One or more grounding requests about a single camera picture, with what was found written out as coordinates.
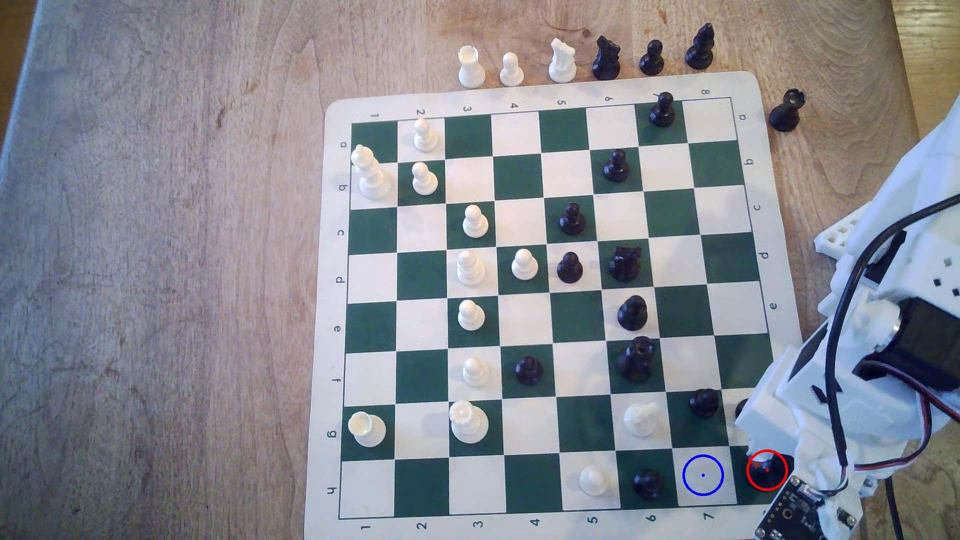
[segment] red circle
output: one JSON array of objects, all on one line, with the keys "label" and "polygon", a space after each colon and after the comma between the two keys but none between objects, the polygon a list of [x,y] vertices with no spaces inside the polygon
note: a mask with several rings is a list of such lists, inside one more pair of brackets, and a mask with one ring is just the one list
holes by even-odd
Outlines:
[{"label": "red circle", "polygon": [[[783,479],[780,481],[779,484],[777,484],[777,485],[775,485],[775,486],[773,486],[773,487],[760,487],[760,486],[756,485],[756,482],[754,482],[754,479],[750,478],[750,463],[754,460],[755,457],[757,457],[759,454],[763,454],[764,452],[770,452],[770,453],[776,454],[777,457],[780,458],[780,461],[783,462],[783,471],[784,471],[784,473],[783,473]],[[789,476],[789,475],[790,475],[790,471],[789,471],[789,467],[788,467],[787,464],[786,464],[786,459],[784,459],[783,456],[780,455],[780,453],[777,452],[777,451],[775,451],[775,450],[770,450],[770,449],[761,450],[761,451],[757,452],[756,454],[751,455],[751,456],[750,456],[750,459],[747,460],[747,480],[750,481],[750,484],[751,484],[753,487],[755,487],[756,489],[758,489],[758,490],[760,490],[760,491],[774,491],[774,490],[780,489],[780,487],[786,482],[786,478],[787,478],[787,476]]]}]

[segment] wooden table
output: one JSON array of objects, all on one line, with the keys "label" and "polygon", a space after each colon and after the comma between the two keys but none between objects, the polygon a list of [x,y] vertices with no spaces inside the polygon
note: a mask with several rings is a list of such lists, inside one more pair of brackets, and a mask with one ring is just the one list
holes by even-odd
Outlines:
[{"label": "wooden table", "polygon": [[[157,4],[38,9],[0,161],[0,534],[302,534],[324,109],[459,89],[464,43],[534,85],[552,37],[577,80],[597,36],[621,77],[656,37],[675,74],[709,20],[710,71],[754,72],[768,108],[804,89],[770,136],[804,335],[833,272],[812,236],[917,140],[882,2]],[[958,444],[897,475],[910,537],[960,535]],[[891,537],[866,504],[861,536]]]}]

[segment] blue circle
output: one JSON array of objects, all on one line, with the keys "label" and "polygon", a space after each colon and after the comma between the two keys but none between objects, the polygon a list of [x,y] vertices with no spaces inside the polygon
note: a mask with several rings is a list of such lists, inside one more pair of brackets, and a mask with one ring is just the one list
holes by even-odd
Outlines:
[{"label": "blue circle", "polygon": [[[717,486],[713,488],[713,491],[709,491],[709,492],[707,492],[707,493],[700,493],[699,491],[693,491],[692,489],[690,489],[690,484],[686,483],[686,468],[690,466],[690,462],[692,462],[694,459],[696,459],[696,458],[698,458],[698,457],[706,457],[706,458],[712,459],[713,462],[717,464],[717,467],[720,467],[720,483],[718,483]],[[684,479],[684,487],[686,487],[686,490],[689,491],[690,493],[692,493],[692,494],[694,494],[694,495],[699,495],[699,496],[701,496],[701,497],[706,497],[707,495],[713,495],[714,493],[717,492],[718,489],[720,489],[720,486],[723,485],[723,465],[721,465],[721,464],[720,464],[720,461],[718,461],[717,458],[716,458],[716,457],[713,457],[712,455],[709,455],[709,454],[697,454],[697,455],[694,455],[693,457],[691,457],[691,458],[686,462],[686,464],[684,465],[684,473],[683,473],[682,478]]]}]

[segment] green square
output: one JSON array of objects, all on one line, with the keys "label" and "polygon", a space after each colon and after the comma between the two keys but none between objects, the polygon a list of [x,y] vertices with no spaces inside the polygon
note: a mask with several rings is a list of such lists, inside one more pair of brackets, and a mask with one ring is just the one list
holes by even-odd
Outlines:
[{"label": "green square", "polygon": [[347,353],[396,350],[396,302],[347,304]]},{"label": "green square", "polygon": [[493,194],[496,200],[542,197],[543,170],[540,154],[495,156]]},{"label": "green square", "polygon": [[[663,477],[663,489],[652,501],[643,499],[634,491],[634,475],[644,469],[657,471]],[[621,508],[626,510],[677,506],[677,478],[673,470],[673,451],[670,449],[617,451],[616,471],[620,484]]]},{"label": "green square", "polygon": [[610,394],[557,398],[561,452],[613,450]]},{"label": "green square", "polygon": [[396,299],[446,298],[446,251],[396,254]]},{"label": "green square", "polygon": [[497,301],[495,296],[470,298],[480,306],[486,319],[483,326],[474,331],[464,330],[457,322],[460,313],[460,303],[466,298],[448,298],[446,300],[446,339],[450,349],[458,347],[487,347],[500,344],[500,318],[497,315]]},{"label": "green square", "polygon": [[705,234],[700,241],[704,245],[707,283],[760,280],[752,233]]},{"label": "green square", "polygon": [[350,211],[350,255],[396,251],[396,208]]},{"label": "green square", "polygon": [[639,392],[662,392],[666,387],[663,382],[663,360],[660,357],[660,340],[654,339],[654,357],[650,361],[650,377],[644,382],[633,382],[620,375],[616,368],[620,353],[630,345],[629,340],[607,342],[607,363],[610,367],[610,391],[612,394],[635,394]]},{"label": "green square", "polygon": [[493,155],[489,114],[451,116],[444,120],[446,158],[477,158]]},{"label": "green square", "polygon": [[[524,356],[532,356],[543,364],[543,377],[533,386],[520,384],[514,369]],[[553,375],[553,345],[517,345],[500,347],[500,384],[503,399],[542,398],[557,393]]]},{"label": "green square", "polygon": [[503,468],[508,514],[564,509],[559,454],[504,455]]},{"label": "green square", "polygon": [[587,150],[587,110],[540,111],[540,151]]},{"label": "green square", "polygon": [[396,402],[446,401],[446,349],[396,352]]},{"label": "green square", "polygon": [[598,290],[550,294],[553,340],[603,341],[603,298]]},{"label": "green square", "polygon": [[[619,282],[610,273],[610,259],[617,247],[640,248],[640,273],[631,282]],[[654,275],[650,266],[650,242],[646,238],[637,240],[608,240],[597,242],[600,255],[600,286],[605,289],[622,289],[654,286]]]},{"label": "green square", "polygon": [[697,416],[690,410],[693,392],[667,392],[666,406],[670,417],[670,438],[673,448],[727,446],[727,421],[723,400],[710,418]]},{"label": "green square", "polygon": [[[514,276],[512,265],[516,251],[526,248],[530,255],[537,260],[537,275],[532,280],[518,280]],[[500,294],[526,294],[532,292],[549,292],[550,268],[546,262],[546,246],[510,246],[496,248],[496,282]]]},{"label": "green square", "polygon": [[636,138],[640,146],[686,142],[683,102],[673,102],[673,110],[677,117],[668,128],[659,128],[650,123],[650,109],[654,105],[656,103],[637,103],[634,105],[636,110]]},{"label": "green square", "polygon": [[446,457],[394,462],[394,517],[450,513],[450,464]]},{"label": "green square", "polygon": [[630,165],[630,176],[623,182],[611,182],[603,175],[603,166],[610,160],[613,148],[609,150],[590,150],[590,170],[593,171],[594,193],[624,193],[627,191],[642,191],[643,180],[640,177],[639,149],[622,148],[627,154],[627,164]]},{"label": "green square", "polygon": [[462,455],[503,455],[503,403],[500,400],[470,402],[487,414],[490,427],[479,442],[467,444],[450,432],[450,457]]},{"label": "green square", "polygon": [[723,388],[753,388],[774,361],[766,333],[716,335],[713,340]]},{"label": "green square", "polygon": [[693,189],[646,191],[647,230],[650,237],[699,234],[697,202]]},{"label": "green square", "polygon": [[381,163],[396,161],[396,122],[361,122],[350,130],[350,148],[362,144]]},{"label": "green square", "polygon": [[[464,233],[464,211],[470,205],[476,205],[487,216],[490,227],[487,233],[479,238],[471,238]],[[476,248],[491,248],[496,245],[496,215],[493,212],[493,201],[486,203],[458,203],[446,205],[446,249],[472,250]]]},{"label": "green square", "polygon": [[693,185],[743,185],[740,145],[735,140],[690,144]]},{"label": "green square", "polygon": [[437,190],[429,195],[414,191],[414,164],[401,163],[396,168],[396,203],[402,207],[412,205],[442,205],[446,202],[446,162],[424,161],[426,168],[437,175]]},{"label": "green square", "polygon": [[[357,442],[350,431],[347,429],[347,422],[350,416],[355,412],[366,412],[374,416],[379,416],[387,427],[387,436],[383,442],[367,448]],[[341,461],[371,461],[374,459],[393,459],[394,458],[394,406],[393,405],[366,405],[366,406],[345,406],[344,424],[340,428],[340,460]]]},{"label": "green square", "polygon": [[660,337],[713,335],[706,285],[657,287],[654,294]]},{"label": "green square", "polygon": [[[571,236],[560,230],[560,217],[564,215],[566,205],[576,203],[580,205],[580,212],[587,219],[587,226],[582,233]],[[596,215],[593,210],[593,197],[555,197],[543,199],[543,215],[546,219],[546,241],[549,244],[560,242],[592,242],[597,239]]]}]

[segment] chessboard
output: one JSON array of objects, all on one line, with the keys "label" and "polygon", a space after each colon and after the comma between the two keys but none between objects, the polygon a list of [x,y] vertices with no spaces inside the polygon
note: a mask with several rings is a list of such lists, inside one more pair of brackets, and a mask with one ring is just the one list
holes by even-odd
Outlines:
[{"label": "chessboard", "polygon": [[[657,96],[675,98],[675,122],[648,119]],[[439,136],[414,145],[414,122]],[[326,113],[305,535],[308,538],[744,538],[774,491],[746,474],[747,436],[736,405],[788,345],[801,343],[774,184],[765,114],[747,72],[519,86],[349,99]],[[351,151],[370,148],[391,192],[359,189]],[[602,172],[623,149],[630,176]],[[422,161],[438,188],[420,195]],[[580,205],[587,226],[558,219]],[[478,206],[489,230],[464,233]],[[640,248],[640,273],[619,282],[613,249]],[[529,281],[511,262],[520,248],[539,264]],[[486,278],[465,286],[457,256],[469,249]],[[583,264],[558,279],[566,252]],[[616,319],[639,295],[649,319]],[[476,331],[457,322],[473,300]],[[656,343],[649,379],[632,382],[617,356],[637,335]],[[514,367],[538,358],[539,383]],[[464,382],[468,357],[488,381]],[[720,392],[710,418],[691,412],[693,391]],[[478,443],[451,434],[452,403],[489,419]],[[624,429],[630,404],[654,403],[655,430]],[[348,431],[364,411],[381,418],[368,448]],[[600,496],[578,484],[592,465],[609,480]],[[632,481],[663,479],[654,499]]]}]

